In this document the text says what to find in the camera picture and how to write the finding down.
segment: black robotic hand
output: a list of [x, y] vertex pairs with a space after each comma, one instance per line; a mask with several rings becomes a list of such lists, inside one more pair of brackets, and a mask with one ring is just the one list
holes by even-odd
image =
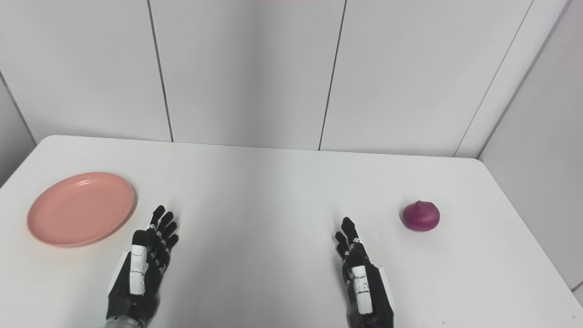
[[109, 293], [106, 328], [144, 328], [158, 308], [158, 289], [178, 242], [174, 214], [160, 205], [147, 230], [137, 230]]
[[344, 218], [340, 227], [346, 237], [340, 231], [336, 233], [336, 250], [342, 258], [342, 277], [348, 287], [350, 328], [394, 328], [384, 273], [370, 262], [354, 222]]

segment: white wall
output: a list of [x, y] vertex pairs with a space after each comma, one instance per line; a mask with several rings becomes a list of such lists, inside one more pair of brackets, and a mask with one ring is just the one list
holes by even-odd
[[322, 149], [453, 156], [530, 4], [349, 0]]
[[0, 69], [37, 142], [170, 140], [145, 0], [2, 0]]
[[318, 149], [343, 7], [152, 0], [174, 139]]
[[579, 303], [583, 304], [583, 288], [577, 289], [573, 294], [575, 294]]
[[[476, 156], [565, 1], [348, 0], [322, 149]], [[176, 141], [319, 148], [344, 0], [151, 3]], [[148, 1], [0, 1], [37, 141], [171, 140], [158, 64]]]
[[0, 186], [33, 150], [34, 142], [0, 79]]
[[572, 1], [481, 160], [567, 284], [583, 280], [583, 1]]

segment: white table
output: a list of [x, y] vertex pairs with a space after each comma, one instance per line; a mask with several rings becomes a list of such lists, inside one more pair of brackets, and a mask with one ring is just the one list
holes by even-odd
[[[35, 198], [96, 170], [134, 185], [129, 221], [90, 246], [36, 241], [26, 227]], [[441, 210], [433, 231], [399, 220], [419, 199]], [[386, 268], [397, 328], [583, 326], [583, 309], [476, 160], [64, 136], [45, 139], [0, 189], [2, 326], [101, 327], [120, 254], [158, 204], [180, 218], [181, 242], [154, 328], [346, 327], [332, 239], [345, 215]]]

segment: pink plate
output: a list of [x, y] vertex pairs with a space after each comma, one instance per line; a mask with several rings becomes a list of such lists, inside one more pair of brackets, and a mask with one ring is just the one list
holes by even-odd
[[46, 189], [30, 207], [29, 230], [60, 247], [91, 244], [107, 237], [129, 217], [134, 189], [121, 176], [89, 172]]

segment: purple onion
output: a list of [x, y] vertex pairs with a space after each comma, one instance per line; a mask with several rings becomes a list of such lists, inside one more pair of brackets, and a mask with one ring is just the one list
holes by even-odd
[[439, 210], [430, 201], [416, 201], [405, 207], [401, 221], [411, 230], [429, 231], [439, 223]]

